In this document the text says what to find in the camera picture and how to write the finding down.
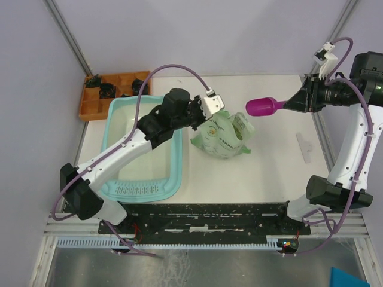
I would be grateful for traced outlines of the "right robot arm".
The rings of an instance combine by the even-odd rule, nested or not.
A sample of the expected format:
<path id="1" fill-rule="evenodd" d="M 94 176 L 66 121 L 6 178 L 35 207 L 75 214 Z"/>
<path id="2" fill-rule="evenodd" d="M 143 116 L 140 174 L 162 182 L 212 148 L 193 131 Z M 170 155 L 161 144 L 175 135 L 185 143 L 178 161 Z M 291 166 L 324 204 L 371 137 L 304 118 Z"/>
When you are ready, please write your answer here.
<path id="1" fill-rule="evenodd" d="M 368 107 L 367 118 L 355 91 L 338 77 L 329 86 L 317 74 L 308 75 L 301 89 L 290 98 L 284 109 L 316 113 L 325 106 L 346 106 L 350 122 L 336 163 L 328 177 L 311 176 L 305 195 L 287 203 L 286 213 L 275 218 L 275 228 L 288 234 L 296 221 L 312 215 L 318 208 L 342 212 L 345 207 L 369 207 L 373 196 L 367 193 L 369 167 L 382 133 L 382 54 L 360 53 L 355 56 L 350 72 Z"/>

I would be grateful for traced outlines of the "magenta plastic litter scoop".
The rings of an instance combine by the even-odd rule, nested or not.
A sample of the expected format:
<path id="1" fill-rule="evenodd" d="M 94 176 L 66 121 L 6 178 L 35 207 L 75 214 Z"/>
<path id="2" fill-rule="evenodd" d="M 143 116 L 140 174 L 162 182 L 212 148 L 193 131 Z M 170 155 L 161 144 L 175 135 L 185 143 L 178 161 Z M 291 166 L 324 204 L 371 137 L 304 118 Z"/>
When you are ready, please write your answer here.
<path id="1" fill-rule="evenodd" d="M 286 101 L 277 101 L 272 97 L 253 99 L 246 103 L 245 109 L 252 117 L 270 116 L 283 108 Z"/>

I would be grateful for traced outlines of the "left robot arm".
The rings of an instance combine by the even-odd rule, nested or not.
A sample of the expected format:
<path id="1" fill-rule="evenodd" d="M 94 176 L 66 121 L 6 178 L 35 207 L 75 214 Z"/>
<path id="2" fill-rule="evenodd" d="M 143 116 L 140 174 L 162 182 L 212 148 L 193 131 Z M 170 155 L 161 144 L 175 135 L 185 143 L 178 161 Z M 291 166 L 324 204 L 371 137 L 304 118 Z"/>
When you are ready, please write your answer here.
<path id="1" fill-rule="evenodd" d="M 160 105 L 133 125 L 132 131 L 88 163 L 75 167 L 66 163 L 60 169 L 60 195 L 80 220 L 98 218 L 108 221 L 119 233 L 132 228 L 132 218 L 117 201 L 101 197 L 100 189 L 113 174 L 136 158 L 170 140 L 174 131 L 191 127 L 196 130 L 222 108 L 218 95 L 194 99 L 181 88 L 173 88 Z"/>

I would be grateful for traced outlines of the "green cat litter bag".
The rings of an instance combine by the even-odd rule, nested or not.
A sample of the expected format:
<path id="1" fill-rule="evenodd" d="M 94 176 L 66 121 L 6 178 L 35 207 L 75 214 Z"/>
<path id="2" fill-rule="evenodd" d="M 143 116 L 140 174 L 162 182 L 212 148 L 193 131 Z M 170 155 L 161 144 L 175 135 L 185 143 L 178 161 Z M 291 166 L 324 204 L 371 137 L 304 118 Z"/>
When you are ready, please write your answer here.
<path id="1" fill-rule="evenodd" d="M 233 115 L 220 111 L 198 128 L 190 142 L 203 152 L 220 159 L 250 154 L 246 142 L 255 133 L 254 126 L 242 112 Z"/>

